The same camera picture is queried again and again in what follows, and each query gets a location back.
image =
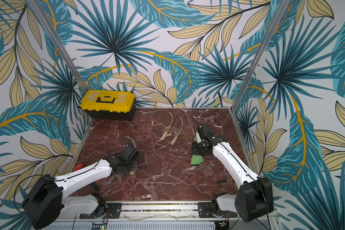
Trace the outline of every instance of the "small black object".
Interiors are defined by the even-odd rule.
[[[92,182],[89,185],[96,191],[100,190],[100,187],[95,182]]]
[[[91,230],[101,229],[101,227],[107,226],[107,224],[104,224],[102,222],[92,222]]]
[[[218,180],[218,181],[217,181],[218,184],[225,184],[225,183],[227,183],[227,182],[228,182],[228,180]]]
[[[135,113],[135,100],[133,102],[132,108],[130,109],[129,112],[122,112],[122,113],[117,113],[117,112],[110,112],[107,110],[84,110],[85,112],[88,113],[88,115],[91,118],[99,118],[99,119],[109,119],[109,120],[123,120],[123,121],[131,121],[133,120],[133,116]]]
[[[110,209],[110,212],[108,213],[108,216],[105,217],[107,219],[119,219],[120,212],[121,212],[121,203],[107,203],[107,209],[106,211]],[[92,214],[81,214],[80,219],[93,219],[98,218],[95,217],[95,215]]]
[[[62,187],[58,187],[51,180],[54,178],[49,174],[40,177],[22,202],[22,207],[34,229],[45,228],[60,214]]]
[[[258,177],[257,181],[244,182],[235,199],[235,207],[245,222],[271,213],[273,195],[270,180]]]

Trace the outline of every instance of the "wire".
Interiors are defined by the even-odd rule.
[[[268,220],[268,225],[269,228],[266,227],[266,225],[264,225],[261,221],[259,221],[259,219],[256,219],[259,223],[261,223],[266,229],[270,230],[271,229],[271,224],[270,224],[270,219],[268,218],[268,214],[267,214],[267,220]]]
[[[231,228],[229,230],[231,230],[232,228],[234,228],[234,226],[237,224],[237,222],[240,220],[240,217],[235,221],[234,225],[231,226]]]
[[[77,218],[77,215],[75,215],[75,217],[74,217],[72,230],[74,230],[74,224],[75,224],[75,219],[76,219],[76,218]]]

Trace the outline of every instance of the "mounting plate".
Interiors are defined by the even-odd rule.
[[[108,214],[108,219],[119,219],[120,211],[121,211],[121,203],[107,203],[108,209],[110,209],[110,213]],[[80,214],[80,219],[94,219],[95,216],[93,214]]]

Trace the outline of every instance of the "curved metal blade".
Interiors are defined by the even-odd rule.
[[[184,122],[183,122],[183,119],[180,116],[179,116],[179,119],[181,121],[180,130],[183,131],[183,129],[184,129]]]
[[[169,114],[170,114],[170,116],[171,116],[171,122],[170,122],[170,126],[173,124],[173,122],[174,122],[174,117],[173,117],[173,115],[170,113],[170,112],[168,112]]]

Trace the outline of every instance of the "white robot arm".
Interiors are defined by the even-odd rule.
[[[33,228],[42,229],[58,217],[76,214],[93,214],[96,218],[103,218],[108,207],[100,195],[69,195],[111,174],[129,171],[138,155],[138,150],[128,145],[121,153],[107,155],[75,172],[54,178],[49,174],[40,177],[22,202]]]
[[[212,199],[212,213],[235,212],[249,222],[273,211],[272,185],[267,178],[253,172],[234,152],[222,134],[214,134],[208,124],[197,128],[197,143],[192,154],[213,154],[225,166],[238,186],[238,194],[220,194]]]

